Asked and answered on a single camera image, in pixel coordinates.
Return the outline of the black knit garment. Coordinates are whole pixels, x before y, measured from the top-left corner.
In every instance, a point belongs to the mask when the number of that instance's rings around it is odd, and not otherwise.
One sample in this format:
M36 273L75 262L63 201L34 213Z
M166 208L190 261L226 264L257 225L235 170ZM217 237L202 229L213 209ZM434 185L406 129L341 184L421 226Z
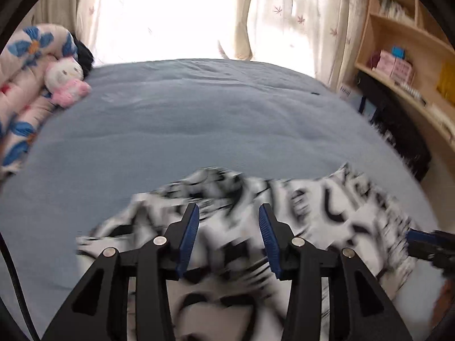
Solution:
M92 52L81 42L74 37L74 42L77 48L77 62L82 67L83 78L86 78L93 68L94 57Z

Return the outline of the hello kitty plush toy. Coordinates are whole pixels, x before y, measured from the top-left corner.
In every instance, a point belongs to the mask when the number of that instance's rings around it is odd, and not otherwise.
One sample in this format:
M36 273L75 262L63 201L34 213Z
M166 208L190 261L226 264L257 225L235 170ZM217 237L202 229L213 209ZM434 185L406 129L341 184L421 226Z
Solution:
M91 86L84 81L81 65L73 57L50 63L45 71L44 84L51 94L51 102L64 109L91 92Z

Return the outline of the grey-blue fleece bed blanket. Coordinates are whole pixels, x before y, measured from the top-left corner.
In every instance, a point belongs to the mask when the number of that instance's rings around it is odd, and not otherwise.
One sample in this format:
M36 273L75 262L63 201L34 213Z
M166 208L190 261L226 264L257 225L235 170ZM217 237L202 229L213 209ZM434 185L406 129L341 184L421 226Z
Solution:
M291 284L265 254L267 203L307 243L354 249L414 340L429 336L440 279L408 256L406 232L433 229L433 212L396 150L322 83L209 59L108 65L88 82L1 189L39 333L103 250L151 245L195 203L190 264L167 284L176 336L279 340Z

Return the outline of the wooden wall shelf unit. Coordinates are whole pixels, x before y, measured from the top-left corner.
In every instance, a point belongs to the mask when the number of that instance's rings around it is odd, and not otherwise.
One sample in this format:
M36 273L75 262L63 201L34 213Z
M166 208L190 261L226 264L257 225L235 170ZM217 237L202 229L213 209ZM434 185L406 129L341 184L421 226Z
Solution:
M388 87L424 138L432 156L439 156L454 170L454 138L451 139L423 105L374 68L382 50L391 53L393 46L406 51L405 61L414 68L411 87L422 97L440 107L454 121L454 104L437 91L441 67L454 60L454 48L435 18L420 0L369 0L362 41L357 53L357 71Z

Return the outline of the floral sheer curtain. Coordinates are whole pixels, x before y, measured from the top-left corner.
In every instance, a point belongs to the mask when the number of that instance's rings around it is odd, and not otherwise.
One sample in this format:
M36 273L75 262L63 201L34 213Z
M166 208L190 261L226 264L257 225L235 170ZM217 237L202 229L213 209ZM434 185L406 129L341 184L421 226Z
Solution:
M102 0L39 0L28 11L19 28L41 23L60 25L95 51Z
M271 63L332 90L352 79L368 0L221 0L218 49Z

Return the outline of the blue small box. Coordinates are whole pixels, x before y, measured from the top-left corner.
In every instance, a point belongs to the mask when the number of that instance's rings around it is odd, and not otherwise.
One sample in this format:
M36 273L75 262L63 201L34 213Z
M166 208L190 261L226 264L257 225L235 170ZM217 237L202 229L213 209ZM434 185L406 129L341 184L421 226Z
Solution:
M406 51L404 48L399 46L393 46L391 49L391 54L398 59L404 60L406 58Z

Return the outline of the pink mini drawer box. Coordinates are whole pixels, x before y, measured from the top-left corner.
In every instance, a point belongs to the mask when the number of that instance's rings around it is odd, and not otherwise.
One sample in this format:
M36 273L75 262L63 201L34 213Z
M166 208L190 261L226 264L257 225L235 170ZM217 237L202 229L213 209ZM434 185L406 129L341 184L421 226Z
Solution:
M399 84L411 85L413 82L413 66L385 50L380 52L379 62L374 69Z

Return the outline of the white cardboard box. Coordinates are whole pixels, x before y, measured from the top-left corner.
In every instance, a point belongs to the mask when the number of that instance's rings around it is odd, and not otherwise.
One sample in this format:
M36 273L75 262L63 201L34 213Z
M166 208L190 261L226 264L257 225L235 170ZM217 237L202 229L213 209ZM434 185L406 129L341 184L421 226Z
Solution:
M363 95L357 89L342 83L338 91L339 97L355 109L359 109L362 103Z

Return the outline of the left floral sheer curtain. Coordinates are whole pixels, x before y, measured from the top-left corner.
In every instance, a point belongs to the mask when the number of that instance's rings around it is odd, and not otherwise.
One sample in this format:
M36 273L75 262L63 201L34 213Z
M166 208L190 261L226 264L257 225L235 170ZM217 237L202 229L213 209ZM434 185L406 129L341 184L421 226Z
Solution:
M60 25L95 51L102 0L39 0L28 11L19 28L41 23Z

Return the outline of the white black graffiti print jacket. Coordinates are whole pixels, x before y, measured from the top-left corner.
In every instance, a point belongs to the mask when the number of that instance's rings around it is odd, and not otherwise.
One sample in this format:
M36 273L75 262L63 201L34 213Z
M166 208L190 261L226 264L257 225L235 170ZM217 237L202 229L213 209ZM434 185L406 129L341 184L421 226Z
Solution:
M341 166L317 179L263 179L210 167L135 194L129 205L80 236L87 269L106 248L138 249L165 234L187 206L199 227L185 274L170 288L178 340L279 340L291 284L282 280L284 250L272 238L263 205L294 237L318 249L354 250L389 297L416 266L406 234L416 222L369 177Z

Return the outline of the right floral sheer curtain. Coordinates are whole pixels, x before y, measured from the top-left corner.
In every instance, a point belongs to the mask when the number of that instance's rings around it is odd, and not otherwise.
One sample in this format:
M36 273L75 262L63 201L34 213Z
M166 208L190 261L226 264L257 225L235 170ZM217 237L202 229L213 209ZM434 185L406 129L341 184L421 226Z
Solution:
M332 90L352 79L368 0L221 0L218 49L271 63Z

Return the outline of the black white patterned clothes pile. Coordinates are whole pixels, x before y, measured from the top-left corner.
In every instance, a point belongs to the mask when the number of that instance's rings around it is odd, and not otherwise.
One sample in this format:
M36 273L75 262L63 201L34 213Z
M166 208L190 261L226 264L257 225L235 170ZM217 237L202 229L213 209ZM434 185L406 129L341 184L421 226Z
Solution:
M418 128L384 84L361 71L355 83L361 92L359 113L396 150L414 178L421 182L429 171L431 155Z

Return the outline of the papers on shelf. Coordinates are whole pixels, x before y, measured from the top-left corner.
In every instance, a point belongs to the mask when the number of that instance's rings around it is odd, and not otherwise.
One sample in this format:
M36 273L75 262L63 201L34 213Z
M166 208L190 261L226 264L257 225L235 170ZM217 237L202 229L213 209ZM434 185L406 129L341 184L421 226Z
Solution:
M414 99L420 102L426 108L433 118L449 133L451 139L454 138L455 126L454 121L437 105L427 102L417 89L409 86L408 84L400 84L400 88L407 92Z

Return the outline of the yellow cloth on shelf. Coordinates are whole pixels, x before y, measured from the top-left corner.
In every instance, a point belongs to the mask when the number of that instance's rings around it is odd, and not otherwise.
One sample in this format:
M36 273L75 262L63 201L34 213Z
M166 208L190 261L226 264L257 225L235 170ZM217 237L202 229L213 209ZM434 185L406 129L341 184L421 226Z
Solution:
M445 61L441 67L437 82L437 91L448 102L455 103L455 68L454 60Z

